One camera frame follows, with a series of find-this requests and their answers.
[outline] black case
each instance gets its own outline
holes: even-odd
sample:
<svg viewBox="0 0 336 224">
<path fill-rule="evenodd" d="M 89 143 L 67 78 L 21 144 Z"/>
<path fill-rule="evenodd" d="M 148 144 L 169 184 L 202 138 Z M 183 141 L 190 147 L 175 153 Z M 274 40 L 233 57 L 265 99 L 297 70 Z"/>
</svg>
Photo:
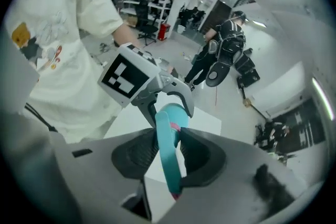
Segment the black case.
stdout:
<svg viewBox="0 0 336 224">
<path fill-rule="evenodd" d="M 243 54 L 241 58 L 235 63 L 235 68 L 241 75 L 244 75 L 251 69 L 254 69 L 255 64 L 248 56 Z"/>
<path fill-rule="evenodd" d="M 260 76 L 257 73 L 257 70 L 252 69 L 247 71 L 244 75 L 238 77 L 237 84 L 240 89 L 242 87 L 247 88 L 258 80 L 260 80 Z"/>
</svg>

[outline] office chair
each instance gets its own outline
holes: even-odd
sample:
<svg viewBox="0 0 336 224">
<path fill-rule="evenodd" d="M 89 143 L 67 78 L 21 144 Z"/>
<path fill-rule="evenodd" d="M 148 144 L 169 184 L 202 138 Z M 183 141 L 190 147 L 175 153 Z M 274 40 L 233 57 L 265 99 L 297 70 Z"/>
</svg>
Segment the office chair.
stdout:
<svg viewBox="0 0 336 224">
<path fill-rule="evenodd" d="M 152 35 L 157 32 L 159 29 L 154 26 L 156 19 L 159 14 L 156 14 L 154 21 L 149 24 L 150 20 L 148 20 L 149 7 L 147 0 L 140 0 L 139 5 L 135 6 L 135 12 L 138 17 L 138 22 L 136 25 L 136 29 L 138 29 L 142 34 L 139 34 L 138 39 L 144 38 L 145 45 L 148 46 L 147 39 L 151 39 L 153 42 L 156 42 L 156 39 L 152 37 Z"/>
</svg>

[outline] fluorescent light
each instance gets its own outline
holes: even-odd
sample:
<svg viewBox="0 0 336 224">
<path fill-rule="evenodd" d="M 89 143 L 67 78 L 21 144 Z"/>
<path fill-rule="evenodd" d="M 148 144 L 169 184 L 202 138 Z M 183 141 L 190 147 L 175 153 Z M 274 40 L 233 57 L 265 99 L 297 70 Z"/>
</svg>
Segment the fluorescent light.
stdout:
<svg viewBox="0 0 336 224">
<path fill-rule="evenodd" d="M 256 22 L 255 20 L 254 20 L 253 22 L 254 22 L 256 25 L 260 25 L 260 26 L 266 27 L 266 25 L 264 25 L 263 23 Z"/>
<path fill-rule="evenodd" d="M 335 119 L 335 115 L 334 115 L 334 112 L 331 109 L 331 105 L 330 105 L 330 102 L 329 102 L 327 96 L 325 95 L 324 91 L 321 88 L 321 85 L 319 85 L 319 83 L 317 82 L 317 80 L 315 78 L 312 78 L 312 82 L 313 82 L 313 85 L 314 85 L 315 89 L 319 93 L 319 95 L 320 95 L 320 97 L 321 97 L 321 99 L 324 103 L 324 106 L 327 109 L 330 120 L 333 121 Z"/>
</svg>

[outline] red box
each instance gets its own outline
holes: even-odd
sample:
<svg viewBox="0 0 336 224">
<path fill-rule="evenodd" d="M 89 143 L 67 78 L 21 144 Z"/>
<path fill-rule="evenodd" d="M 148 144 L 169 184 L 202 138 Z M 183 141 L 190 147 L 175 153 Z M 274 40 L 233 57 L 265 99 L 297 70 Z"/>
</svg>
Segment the red box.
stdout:
<svg viewBox="0 0 336 224">
<path fill-rule="evenodd" d="M 161 41 L 165 40 L 167 38 L 169 29 L 170 29 L 170 25 L 162 24 L 161 27 L 160 27 L 160 31 L 159 31 L 159 34 L 157 36 L 157 39 L 161 40 Z"/>
</svg>

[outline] railing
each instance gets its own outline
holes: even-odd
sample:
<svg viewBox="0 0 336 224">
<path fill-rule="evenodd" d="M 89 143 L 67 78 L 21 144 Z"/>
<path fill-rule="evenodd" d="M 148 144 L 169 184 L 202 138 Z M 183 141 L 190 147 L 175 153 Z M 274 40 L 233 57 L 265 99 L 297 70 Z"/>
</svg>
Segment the railing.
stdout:
<svg viewBox="0 0 336 224">
<path fill-rule="evenodd" d="M 255 2 L 256 2 L 255 0 L 238 0 L 236 2 L 236 4 L 233 6 L 233 8 L 238 7 L 238 6 L 242 6 L 242 5 L 245 5 L 245 4 L 255 3 Z"/>
</svg>

